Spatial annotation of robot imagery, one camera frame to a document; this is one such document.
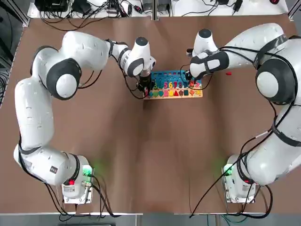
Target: colorful number puzzle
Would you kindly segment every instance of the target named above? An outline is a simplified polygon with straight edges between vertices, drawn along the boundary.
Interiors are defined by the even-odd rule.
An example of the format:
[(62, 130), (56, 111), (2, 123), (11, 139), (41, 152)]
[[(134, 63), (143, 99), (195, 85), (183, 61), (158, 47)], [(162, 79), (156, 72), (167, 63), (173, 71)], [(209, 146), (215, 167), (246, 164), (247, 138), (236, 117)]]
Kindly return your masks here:
[(202, 88), (201, 80), (187, 81), (184, 70), (152, 72), (151, 79), (155, 81), (155, 84), (145, 98), (146, 100), (203, 96), (202, 90), (197, 90)]

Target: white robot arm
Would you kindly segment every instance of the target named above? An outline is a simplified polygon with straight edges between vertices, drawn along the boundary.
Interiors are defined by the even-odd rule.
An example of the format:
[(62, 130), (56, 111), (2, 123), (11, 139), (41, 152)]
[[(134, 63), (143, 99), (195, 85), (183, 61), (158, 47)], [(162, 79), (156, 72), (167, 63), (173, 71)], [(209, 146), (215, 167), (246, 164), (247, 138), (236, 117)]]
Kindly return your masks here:
[[(192, 56), (188, 78), (202, 79), (216, 71), (253, 64), (259, 92), (270, 102), (284, 105), (276, 118), (276, 124), (282, 119), (279, 126), (274, 125), (273, 133), (225, 177), (227, 202), (245, 202), (249, 188), (250, 202), (255, 193), (253, 182), (268, 185), (301, 164), (300, 51), (301, 39), (286, 38), (278, 24), (250, 28), (219, 49), (211, 31), (203, 29), (197, 34), (193, 50), (188, 49)], [(237, 155), (231, 156), (224, 170), (237, 159)]]
[(54, 134), (52, 96), (72, 98), (78, 87), (82, 68), (102, 70), (113, 56), (129, 77), (139, 76), (140, 86), (148, 88), (150, 72), (156, 61), (150, 54), (149, 42), (139, 37), (132, 50), (123, 42), (101, 40), (81, 32), (67, 32), (62, 47), (43, 46), (34, 57), (30, 78), (19, 81), (15, 88), (16, 115), (20, 141), (15, 147), (15, 161), (50, 185), (62, 185), (63, 195), (70, 199), (85, 192), (86, 169), (83, 156), (58, 151), (48, 145)]

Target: green indicator light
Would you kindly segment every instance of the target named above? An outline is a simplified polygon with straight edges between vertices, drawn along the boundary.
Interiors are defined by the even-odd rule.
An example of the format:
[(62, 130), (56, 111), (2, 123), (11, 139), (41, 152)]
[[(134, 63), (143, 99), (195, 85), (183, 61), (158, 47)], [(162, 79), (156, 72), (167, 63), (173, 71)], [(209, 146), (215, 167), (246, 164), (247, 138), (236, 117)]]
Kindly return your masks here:
[(224, 172), (227, 171), (227, 173), (225, 174), (225, 176), (230, 176), (232, 175), (232, 168), (231, 168), (232, 164), (227, 164), (224, 166)]
[(92, 167), (89, 165), (83, 165), (83, 176), (92, 176)]

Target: brown table surface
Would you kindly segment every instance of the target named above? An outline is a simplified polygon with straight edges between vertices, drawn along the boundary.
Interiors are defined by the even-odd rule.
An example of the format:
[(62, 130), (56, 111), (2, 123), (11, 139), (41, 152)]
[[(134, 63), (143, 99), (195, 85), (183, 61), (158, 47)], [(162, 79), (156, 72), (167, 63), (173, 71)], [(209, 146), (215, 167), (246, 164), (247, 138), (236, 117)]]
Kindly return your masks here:
[[(146, 37), (157, 60), (154, 71), (160, 71), (180, 69), (189, 62), (185, 51), (193, 47), (202, 28), (211, 29), (216, 45), (223, 46), (250, 27), (271, 22), (280, 24), (287, 36), (296, 34), (287, 15), (178, 17), (156, 22), (149, 17), (104, 19), (81, 31), (101, 39), (125, 41), (130, 47), (136, 37)], [(71, 29), (67, 22), (56, 25)], [(64, 34), (39, 19), (31, 20), (23, 32), (0, 110), (0, 213), (56, 211), (44, 185), (26, 175), (13, 159), (18, 142), (14, 88), (30, 76), (36, 49), (42, 45), (60, 48)], [(55, 135), (51, 145), (87, 157), (97, 174), (105, 178), (114, 212), (189, 213), (189, 184), (194, 208), (227, 158), (239, 153), (247, 139), (272, 123), (272, 109), (254, 83), (255, 70), (249, 67), (231, 72), (231, 76), (216, 73), (203, 98), (143, 101), (130, 95), (111, 59), (95, 85), (79, 90), (69, 101), (53, 100)], [(83, 74), (83, 81), (89, 73)], [(301, 212), (300, 173), (301, 169), (296, 169), (271, 185), (273, 212)], [(229, 210), (239, 208), (234, 204)], [(99, 212), (96, 193), (92, 204), (78, 210)], [(219, 183), (197, 212), (225, 211)], [(248, 205), (246, 211), (265, 212), (262, 197), (258, 196), (256, 204)]]

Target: wire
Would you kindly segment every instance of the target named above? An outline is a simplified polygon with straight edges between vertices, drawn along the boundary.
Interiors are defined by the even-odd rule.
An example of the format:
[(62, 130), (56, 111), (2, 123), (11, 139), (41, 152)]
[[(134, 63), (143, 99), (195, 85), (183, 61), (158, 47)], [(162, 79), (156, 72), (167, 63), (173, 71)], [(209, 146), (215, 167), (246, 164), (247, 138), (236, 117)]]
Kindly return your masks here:
[[(116, 57), (114, 55), (112, 55), (112, 57), (115, 59), (116, 63), (118, 64), (118, 60), (116, 59)], [(128, 82), (127, 82), (127, 79), (126, 79), (126, 74), (124, 72), (124, 70), (121, 68), (121, 66), (119, 65), (119, 69), (121, 70), (122, 72), (122, 75), (123, 75), (123, 78), (124, 78), (124, 81), (125, 81), (125, 84), (127, 86), (127, 89), (130, 91), (130, 93), (132, 94), (133, 97), (135, 97), (136, 99), (139, 99), (139, 100), (142, 100), (142, 99), (145, 99), (147, 96), (148, 96), (148, 93), (147, 95), (145, 95), (144, 97), (137, 97), (133, 91), (137, 90), (139, 84), (137, 84), (137, 88), (136, 89), (131, 89), (130, 86), (128, 85)]]
[(240, 54), (240, 53), (238, 53), (238, 52), (232, 51), (232, 50), (230, 50), (230, 49), (221, 49), (221, 51), (234, 53), (234, 54), (236, 54), (236, 55), (242, 57), (243, 59), (249, 61), (251, 64), (253, 64), (253, 61), (252, 61), (251, 59), (247, 58), (246, 56), (244, 56), (244, 55), (242, 55), (242, 54)]
[[(100, 19), (97, 19), (97, 20), (93, 20), (93, 21), (90, 21), (90, 22), (88, 22), (88, 23), (85, 24), (86, 20), (89, 19), (91, 16), (93, 16), (93, 15), (96, 16), (96, 14), (99, 13), (100, 11), (102, 11), (102, 10), (104, 10), (104, 9), (107, 9), (108, 4), (109, 4), (108, 1), (104, 2), (100, 7), (98, 7), (96, 10), (94, 10), (92, 13), (90, 13), (90, 14), (89, 14), (89, 15), (81, 22), (81, 24), (78, 25), (78, 26), (77, 26), (77, 25), (74, 25), (74, 24), (70, 21), (70, 18), (72, 18), (72, 13), (73, 13), (72, 10), (71, 10), (64, 18), (60, 19), (59, 21), (54, 21), (54, 22), (47, 21), (45, 18), (42, 17), (41, 12), (40, 12), (40, 18), (41, 18), (41, 20), (42, 20), (44, 23), (46, 23), (48, 26), (50, 26), (50, 27), (52, 27), (52, 28), (55, 28), (55, 29), (57, 29), (57, 30), (59, 30), (59, 31), (63, 31), (63, 32), (76, 31), (76, 30), (78, 30), (78, 29), (80, 29), (80, 28), (83, 28), (83, 27), (85, 27), (85, 26), (87, 26), (87, 25), (89, 25), (89, 24), (91, 24), (91, 23), (95, 23), (95, 22), (101, 21), (101, 20), (106, 19), (106, 18), (117, 18), (117, 17), (119, 17), (119, 16), (120, 16), (119, 13), (118, 13), (116, 16), (109, 16), (109, 14), (108, 14), (107, 17), (103, 17), (103, 18), (100, 18)], [(55, 26), (52, 25), (52, 24), (59, 23), (59, 22), (65, 20), (65, 19), (67, 19), (68, 22), (69, 22), (73, 27), (75, 27), (75, 28), (74, 28), (74, 29), (66, 30), (66, 29), (60, 29), (60, 28), (57, 28), (57, 27), (55, 27)]]
[(98, 78), (99, 78), (99, 76), (102, 74), (102, 70), (99, 72), (99, 74), (98, 74), (98, 76), (96, 77), (96, 79), (91, 83), (91, 84), (89, 84), (89, 85), (87, 85), (87, 86), (84, 86), (84, 87), (79, 87), (79, 89), (85, 89), (85, 88), (89, 88), (90, 86), (92, 86), (97, 80), (98, 80)]
[(203, 12), (189, 12), (189, 13), (183, 14), (182, 16), (186, 16), (186, 15), (188, 15), (188, 14), (190, 14), (190, 13), (196, 13), (196, 14), (199, 14), (199, 13), (207, 13), (207, 12), (211, 11), (211, 10), (214, 8), (214, 6), (215, 6), (215, 5), (213, 5), (211, 9), (206, 10), (206, 11), (203, 11)]
[(171, 0), (170, 0), (170, 8), (171, 8), (171, 13), (172, 13), (172, 15), (174, 16), (173, 4), (172, 4)]
[(228, 7), (232, 7), (232, 6), (234, 6), (235, 5), (235, 3), (236, 3), (236, 1), (235, 2), (233, 2), (231, 5), (226, 5), (226, 6), (228, 6)]
[(10, 47), (9, 47), (9, 50), (11, 50), (11, 48), (13, 47), (13, 39), (14, 39), (14, 36), (13, 36), (13, 27), (11, 25), (10, 16), (9, 16), (9, 14), (8, 14), (7, 11), (6, 11), (6, 14), (8, 15), (8, 21), (9, 21), (9, 26), (10, 26)]
[[(96, 180), (96, 182), (98, 184), (99, 192), (101, 192), (99, 180), (94, 175), (92, 177)], [(105, 207), (105, 205), (103, 205), (103, 208), (102, 208), (102, 199), (100, 199), (100, 214), (99, 214), (99, 218), (105, 218), (105, 216), (102, 216), (104, 207)]]
[(204, 1), (204, 0), (202, 0), (202, 2), (204, 3), (204, 5), (205, 5), (205, 6), (215, 6), (215, 4), (216, 4), (216, 2), (214, 3), (214, 5), (207, 4), (207, 3), (205, 3), (205, 1)]
[(209, 13), (208, 13), (208, 16), (213, 12), (213, 11), (215, 11), (216, 10), (216, 8), (219, 6), (219, 3), (216, 1), (216, 3), (217, 3), (217, 5), (215, 6), (215, 8), (213, 9), (213, 10), (211, 10)]
[(226, 221), (227, 225), (230, 226), (229, 221), (222, 215), (222, 218), (224, 219), (224, 221)]
[(222, 218), (224, 218), (225, 220), (229, 221), (230, 223), (233, 223), (233, 224), (240, 224), (240, 223), (243, 223), (245, 222), (248, 217), (244, 217), (242, 220), (239, 220), (239, 221), (233, 221), (233, 220), (230, 220), (229, 218), (227, 218), (227, 215), (221, 215)]
[[(180, 72), (181, 72), (182, 68), (185, 67), (185, 66), (189, 66), (189, 65), (182, 65), (182, 67), (180, 68)], [(183, 82), (183, 84), (184, 84), (185, 82), (184, 82), (184, 80), (183, 80), (182, 73), (180, 73), (180, 78), (181, 78), (181, 80), (182, 80), (182, 82)], [(209, 85), (211, 79), (212, 79), (212, 74), (210, 74), (209, 81), (208, 81), (208, 83), (205, 85), (204, 88), (201, 88), (201, 89), (194, 89), (194, 88), (191, 88), (191, 87), (189, 86), (189, 84), (187, 84), (187, 87), (190, 88), (190, 89), (192, 89), (192, 90), (204, 90), (204, 89), (206, 89), (206, 88), (208, 87), (208, 85)]]
[(99, 190), (95, 185), (93, 185), (93, 184), (92, 184), (92, 187), (99, 193), (100, 198), (102, 199), (102, 201), (103, 201), (103, 203), (104, 203), (104, 206), (105, 206), (105, 208), (107, 209), (109, 215), (110, 215), (111, 217), (113, 217), (113, 218), (118, 218), (118, 217), (120, 217), (121, 215), (114, 215), (114, 214), (112, 213), (111, 209), (108, 207), (108, 204), (107, 204), (107, 202), (106, 202), (106, 200), (105, 200), (103, 194), (100, 192), (100, 190)]
[(84, 82), (81, 86), (86, 85), (90, 81), (90, 79), (92, 78), (93, 74), (94, 74), (94, 71), (92, 71), (92, 73), (91, 73), (90, 77), (88, 78), (88, 80), (86, 82)]
[[(232, 46), (224, 46), (222, 48), (220, 48), (219, 50), (223, 49), (225, 50), (226, 48), (229, 48), (229, 49), (239, 49), (239, 50), (244, 50), (244, 51), (250, 51), (250, 52), (255, 52), (255, 53), (258, 53), (259, 51), (257, 50), (254, 50), (254, 49), (248, 49), (248, 48), (240, 48), (240, 47), (232, 47)], [(293, 69), (293, 66), (291, 65), (291, 63), (285, 59), (284, 57), (280, 56), (280, 55), (277, 55), (277, 54), (273, 54), (273, 53), (265, 53), (265, 55), (268, 55), (268, 56), (273, 56), (273, 57), (277, 57), (277, 58), (280, 58), (282, 59), (283, 61), (285, 61), (288, 66), (290, 67), (290, 69), (292, 70), (293, 74), (294, 74), (294, 77), (296, 79), (296, 75), (295, 75), (295, 72), (294, 72), (294, 69)], [(298, 90), (298, 83), (295, 84), (295, 92), (297, 92)], [(287, 114), (289, 113), (290, 109), (294, 106), (294, 101), (292, 102), (292, 104), (289, 105), (287, 111), (284, 113), (284, 115), (281, 117), (281, 119), (279, 120), (279, 122), (276, 124), (276, 128), (278, 127), (278, 125), (282, 122), (282, 120), (287, 116)], [(273, 132), (271, 131), (270, 133), (268, 133), (268, 135), (262, 140), (260, 141), (259, 143), (257, 143), (253, 148), (251, 148), (249, 151), (241, 154), (238, 159), (231, 165), (231, 167), (229, 167), (223, 174), (221, 174), (219, 176), (219, 178), (209, 187), (209, 189), (204, 193), (204, 195), (201, 197), (201, 199), (199, 200), (199, 202), (197, 203), (195, 209), (193, 210), (192, 214), (189, 216), (189, 218), (193, 217), (194, 216), (194, 213), (196, 211), (196, 209), (198, 208), (200, 202), (204, 199), (204, 197), (207, 195), (207, 193), (211, 190), (211, 188), (223, 177), (226, 175), (226, 173), (229, 171), (229, 169), (231, 169), (235, 164), (237, 164), (238, 161), (240, 161), (241, 159), (245, 158), (245, 161), (247, 160), (247, 156), (248, 154), (253, 150), (255, 149), (256, 147), (258, 147), (260, 144), (262, 144), (268, 137), (270, 137), (270, 135), (272, 134)], [(261, 218), (265, 218), (269, 215), (270, 211), (271, 211), (271, 208), (272, 208), (272, 205), (273, 205), (273, 193), (272, 193), (272, 190), (270, 189), (270, 187), (268, 185), (265, 186), (268, 191), (269, 191), (269, 194), (270, 194), (270, 204), (269, 204), (269, 208), (268, 210), (266, 211), (266, 213), (264, 215), (261, 215), (261, 216), (252, 216), (252, 215), (249, 215), (249, 214), (242, 214), (242, 216), (245, 216), (245, 217), (249, 217), (249, 218), (255, 218), (255, 219), (261, 219)]]

